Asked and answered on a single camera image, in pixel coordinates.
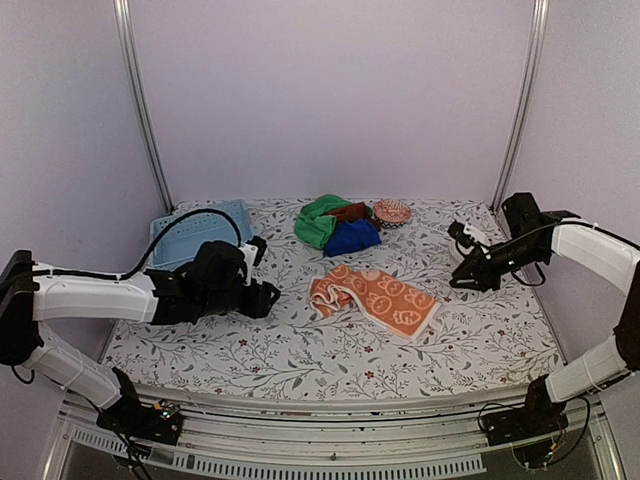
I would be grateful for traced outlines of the orange bunny towel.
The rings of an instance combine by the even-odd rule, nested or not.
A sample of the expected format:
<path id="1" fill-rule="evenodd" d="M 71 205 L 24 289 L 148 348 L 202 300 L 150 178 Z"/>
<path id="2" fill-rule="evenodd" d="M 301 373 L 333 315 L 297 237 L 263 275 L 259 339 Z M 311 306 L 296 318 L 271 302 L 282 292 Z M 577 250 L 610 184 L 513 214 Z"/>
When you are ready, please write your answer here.
<path id="1" fill-rule="evenodd" d="M 309 297 L 312 309 L 324 318 L 355 306 L 367 319 L 411 340 L 435 324 L 441 307 L 435 297 L 384 271 L 356 271 L 344 264 L 313 279 Z"/>

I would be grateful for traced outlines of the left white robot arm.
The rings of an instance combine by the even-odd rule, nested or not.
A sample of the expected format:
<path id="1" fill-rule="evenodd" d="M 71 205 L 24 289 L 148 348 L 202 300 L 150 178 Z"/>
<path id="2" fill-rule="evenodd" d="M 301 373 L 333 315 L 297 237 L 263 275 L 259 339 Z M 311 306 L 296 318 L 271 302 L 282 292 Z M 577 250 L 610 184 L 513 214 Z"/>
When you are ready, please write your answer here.
<path id="1" fill-rule="evenodd" d="M 263 254 L 256 241 L 240 246 L 209 241 L 173 271 L 138 267 L 106 274 L 40 265 L 30 251 L 19 250 L 1 275 L 1 363 L 39 372 L 84 396 L 126 433 L 141 433 L 148 413 L 160 418 L 166 413 L 143 406 L 124 372 L 91 360 L 48 322 L 98 319 L 165 326 L 227 313 L 264 318 L 281 292 L 253 276 Z"/>

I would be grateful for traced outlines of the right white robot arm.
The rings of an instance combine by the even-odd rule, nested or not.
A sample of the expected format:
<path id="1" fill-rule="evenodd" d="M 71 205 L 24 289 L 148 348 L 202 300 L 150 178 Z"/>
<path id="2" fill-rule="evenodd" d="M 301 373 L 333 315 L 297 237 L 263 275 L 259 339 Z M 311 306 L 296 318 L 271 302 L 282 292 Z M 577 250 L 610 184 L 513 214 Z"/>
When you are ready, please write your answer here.
<path id="1" fill-rule="evenodd" d="M 553 261 L 570 267 L 568 278 L 585 286 L 595 306 L 607 294 L 614 296 L 619 317 L 604 340 L 532 383 L 536 396 L 517 415 L 517 427 L 537 436 L 552 424 L 556 404 L 608 385 L 639 370 L 639 246 L 568 210 L 544 211 L 530 192 L 504 200 L 502 218 L 508 237 L 491 242 L 476 227 L 455 221 L 448 234 L 459 255 L 451 275 L 455 289 L 497 291 L 506 277 L 520 281 L 527 267 L 541 270 Z"/>

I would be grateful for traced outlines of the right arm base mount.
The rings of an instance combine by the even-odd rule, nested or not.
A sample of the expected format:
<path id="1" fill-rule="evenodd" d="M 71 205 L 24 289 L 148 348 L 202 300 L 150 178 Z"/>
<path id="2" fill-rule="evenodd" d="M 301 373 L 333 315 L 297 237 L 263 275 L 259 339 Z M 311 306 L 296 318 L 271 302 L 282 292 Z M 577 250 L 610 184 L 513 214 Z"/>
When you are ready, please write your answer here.
<path id="1" fill-rule="evenodd" d="M 490 446 L 547 435 L 545 442 L 514 449 L 516 461 L 527 469 L 543 469 L 552 464 L 568 426 L 564 412 L 566 402 L 551 401 L 546 379 L 547 375 L 541 376 L 528 386 L 523 406 L 507 407 L 491 402 L 481 409 L 477 418 L 478 427 Z"/>

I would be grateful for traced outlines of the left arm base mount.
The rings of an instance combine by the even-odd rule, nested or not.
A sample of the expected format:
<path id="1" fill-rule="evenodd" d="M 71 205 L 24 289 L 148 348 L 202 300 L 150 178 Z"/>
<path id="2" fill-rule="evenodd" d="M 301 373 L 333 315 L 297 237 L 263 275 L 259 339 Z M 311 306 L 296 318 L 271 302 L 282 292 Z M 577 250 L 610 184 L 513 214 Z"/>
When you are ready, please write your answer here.
<path id="1" fill-rule="evenodd" d="M 176 446 L 184 422 L 180 407 L 167 400 L 143 405 L 129 377 L 118 368 L 112 372 L 119 382 L 120 398 L 109 408 L 97 409 L 97 426 L 125 438 Z"/>

